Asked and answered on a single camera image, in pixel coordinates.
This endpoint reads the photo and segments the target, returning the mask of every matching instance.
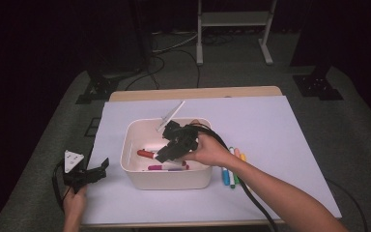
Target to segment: gray carpet floor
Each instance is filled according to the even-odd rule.
[[[204,65],[200,69],[199,87],[275,85],[287,96],[303,134],[322,172],[335,183],[328,183],[343,215],[341,221],[350,231],[363,231],[357,206],[360,205],[371,231],[371,110],[357,93],[350,78],[336,68],[328,72],[328,81],[343,101],[320,101],[304,98],[292,76],[307,74],[312,67],[289,67],[298,34],[272,33],[268,46],[274,64],[267,66],[257,39],[261,35],[234,36],[220,46],[204,46]],[[164,48],[185,37],[155,36],[155,46]],[[181,48],[195,57],[195,46]],[[197,68],[189,55],[169,52],[159,56],[164,69],[155,74],[160,89],[196,88]],[[158,70],[161,61],[152,59],[150,72]],[[121,81],[125,90],[136,77]],[[51,175],[65,150],[89,154],[94,137],[85,136],[93,118],[101,117],[104,101],[75,104],[83,94],[89,76],[76,77],[54,113],[50,123],[23,171],[6,207],[0,215],[0,231],[61,231],[63,214],[54,197]],[[155,89],[150,77],[142,78],[130,90]],[[263,227],[222,227],[158,229],[157,231],[264,231]],[[82,231],[131,231],[129,228],[82,228]],[[143,228],[140,231],[156,231]],[[291,231],[280,225],[280,231]]]

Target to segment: white tabletop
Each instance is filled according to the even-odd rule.
[[[89,168],[110,165],[107,177],[89,186],[82,220],[90,226],[245,224],[266,222],[240,186],[223,185],[219,167],[202,189],[140,190],[120,165],[128,125],[160,118],[180,100],[115,101],[104,106]],[[188,99],[176,117],[205,118],[247,161],[312,195],[336,218],[339,209],[284,96]],[[279,219],[263,201],[274,219]]]

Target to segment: person's right arm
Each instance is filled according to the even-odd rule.
[[[199,134],[198,143],[197,150],[185,155],[184,160],[196,160],[231,170],[296,231],[347,231],[312,196],[238,159],[211,136]]]

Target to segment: person's right hand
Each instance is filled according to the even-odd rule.
[[[202,132],[198,133],[198,147],[187,153],[182,160],[195,160],[209,166],[225,166],[235,156],[225,149],[215,138]]]

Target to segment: hand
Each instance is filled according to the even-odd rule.
[[[86,208],[87,186],[81,188],[78,193],[74,193],[73,188],[68,188],[68,192],[63,200],[65,210],[64,231],[78,231],[80,221]]]
[[[191,124],[199,124],[199,122],[198,120],[193,120]],[[215,138],[199,132],[197,149],[183,156],[183,160],[195,160],[205,165],[222,167],[234,157]]]

